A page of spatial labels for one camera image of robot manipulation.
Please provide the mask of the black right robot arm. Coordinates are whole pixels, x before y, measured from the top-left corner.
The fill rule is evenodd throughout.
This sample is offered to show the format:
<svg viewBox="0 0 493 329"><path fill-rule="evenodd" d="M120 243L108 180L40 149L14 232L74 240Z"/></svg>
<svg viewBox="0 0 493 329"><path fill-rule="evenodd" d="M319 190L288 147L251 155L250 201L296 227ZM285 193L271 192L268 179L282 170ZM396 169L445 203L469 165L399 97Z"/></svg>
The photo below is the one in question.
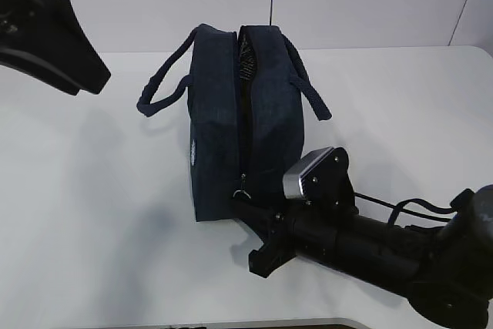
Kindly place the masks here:
<svg viewBox="0 0 493 329"><path fill-rule="evenodd" d="M446 328L484 328L492 299L492 188L464 190L442 227L398 226L358 213L351 186L307 200L255 203L233 213L262 240L249 269L268 277L297 256L407 299Z"/></svg>

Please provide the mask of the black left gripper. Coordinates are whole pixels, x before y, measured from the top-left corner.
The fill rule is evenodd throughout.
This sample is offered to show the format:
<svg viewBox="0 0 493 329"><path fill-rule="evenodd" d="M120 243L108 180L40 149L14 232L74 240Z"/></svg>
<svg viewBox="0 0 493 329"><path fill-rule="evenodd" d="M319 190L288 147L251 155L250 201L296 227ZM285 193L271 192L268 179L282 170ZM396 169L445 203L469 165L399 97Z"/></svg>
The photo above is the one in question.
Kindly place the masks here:
<svg viewBox="0 0 493 329"><path fill-rule="evenodd" d="M1 0L1 64L71 96L97 95L111 76L70 0Z"/></svg>

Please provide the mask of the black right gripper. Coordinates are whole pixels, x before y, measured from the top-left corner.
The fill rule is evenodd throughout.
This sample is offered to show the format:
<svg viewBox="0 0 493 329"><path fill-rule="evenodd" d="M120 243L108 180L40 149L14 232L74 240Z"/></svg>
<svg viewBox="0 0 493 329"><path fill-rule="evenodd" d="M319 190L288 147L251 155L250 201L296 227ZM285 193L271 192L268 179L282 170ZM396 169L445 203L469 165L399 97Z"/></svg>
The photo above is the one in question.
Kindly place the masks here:
<svg viewBox="0 0 493 329"><path fill-rule="evenodd" d="M338 271L347 269L339 245L346 212L330 212L320 206L291 206L282 213L237 198L230 201L230 208L263 241L259 249L249 253L251 273L267 278L298 256Z"/></svg>

